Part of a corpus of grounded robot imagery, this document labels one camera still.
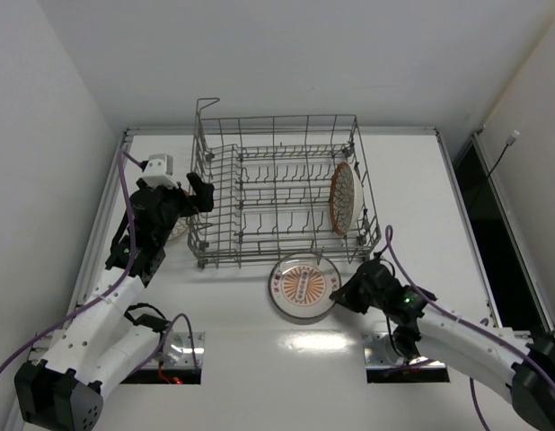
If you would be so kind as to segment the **green rimmed sunburst plate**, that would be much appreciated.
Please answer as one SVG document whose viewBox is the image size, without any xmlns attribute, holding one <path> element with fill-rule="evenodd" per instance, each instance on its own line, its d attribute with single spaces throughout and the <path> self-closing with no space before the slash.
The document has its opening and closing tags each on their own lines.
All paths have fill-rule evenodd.
<svg viewBox="0 0 555 431">
<path fill-rule="evenodd" d="M 322 255 L 285 256 L 272 268 L 269 301 L 285 319 L 300 324 L 325 318 L 335 305 L 330 296 L 341 287 L 336 265 Z"/>
</svg>

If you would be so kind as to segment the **orange rimmed floral plate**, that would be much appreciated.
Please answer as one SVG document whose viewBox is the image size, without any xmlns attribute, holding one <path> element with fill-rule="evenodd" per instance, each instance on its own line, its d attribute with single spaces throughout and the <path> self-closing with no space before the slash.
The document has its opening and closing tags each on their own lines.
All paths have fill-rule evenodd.
<svg viewBox="0 0 555 431">
<path fill-rule="evenodd" d="M 348 234 L 357 225 L 363 205 L 363 186 L 357 172 L 349 163 L 340 163 L 330 182 L 329 212 L 333 232 L 338 236 Z"/>
</svg>

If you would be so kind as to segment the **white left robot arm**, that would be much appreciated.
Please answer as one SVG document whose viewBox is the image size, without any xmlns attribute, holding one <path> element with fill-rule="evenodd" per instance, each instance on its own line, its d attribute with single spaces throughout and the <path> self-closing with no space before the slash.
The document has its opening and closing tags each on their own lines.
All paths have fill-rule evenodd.
<svg viewBox="0 0 555 431">
<path fill-rule="evenodd" d="M 105 399 L 158 356 L 174 321 L 131 313 L 165 258 L 176 223 L 214 208 L 214 190 L 195 172 L 185 191 L 166 175 L 144 175 L 127 196 L 110 255 L 64 333 L 14 377 L 22 420 L 46 430 L 91 430 Z"/>
</svg>

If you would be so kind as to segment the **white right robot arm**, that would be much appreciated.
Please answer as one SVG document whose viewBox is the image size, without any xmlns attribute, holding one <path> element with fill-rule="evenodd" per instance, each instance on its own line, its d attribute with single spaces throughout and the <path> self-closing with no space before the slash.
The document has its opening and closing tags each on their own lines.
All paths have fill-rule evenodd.
<svg viewBox="0 0 555 431">
<path fill-rule="evenodd" d="M 555 430 L 552 334 L 521 339 L 509 328 L 467 321 L 427 290 L 402 284 L 378 259 L 363 263 L 330 298 L 352 312 L 382 311 L 396 325 L 400 356 L 442 362 L 490 388 L 529 426 Z"/>
</svg>

